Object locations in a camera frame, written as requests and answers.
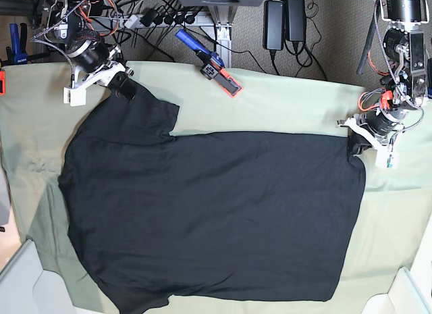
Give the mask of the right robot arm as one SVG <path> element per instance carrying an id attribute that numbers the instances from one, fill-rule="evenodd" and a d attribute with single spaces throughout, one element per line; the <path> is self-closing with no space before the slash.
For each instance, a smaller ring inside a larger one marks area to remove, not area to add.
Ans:
<path id="1" fill-rule="evenodd" d="M 106 3 L 113 10 L 113 28 L 106 34 L 92 26 L 91 9 L 98 3 Z M 129 101 L 135 97 L 133 71 L 122 59 L 120 46 L 105 42 L 119 26 L 119 12 L 113 0 L 54 0 L 47 8 L 45 21 L 45 29 L 31 41 L 56 50 L 69 63 L 72 76 L 70 85 L 63 89 L 65 104 L 85 105 L 86 91 L 93 84 Z"/>

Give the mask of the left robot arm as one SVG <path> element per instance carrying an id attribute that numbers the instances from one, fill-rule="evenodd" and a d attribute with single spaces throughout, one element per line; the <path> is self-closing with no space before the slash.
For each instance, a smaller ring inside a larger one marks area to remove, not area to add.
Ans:
<path id="1" fill-rule="evenodd" d="M 374 40 L 386 70 L 380 75 L 380 86 L 362 93 L 357 101 L 359 112 L 340 127 L 349 128 L 348 154 L 361 155 L 368 149 L 393 160 L 398 137 L 413 129 L 403 123 L 409 111 L 423 112 L 428 97 L 425 36 L 421 30 L 429 23 L 427 0 L 375 0 L 373 17 L 356 70 L 366 66 L 375 69 L 371 58 Z"/>

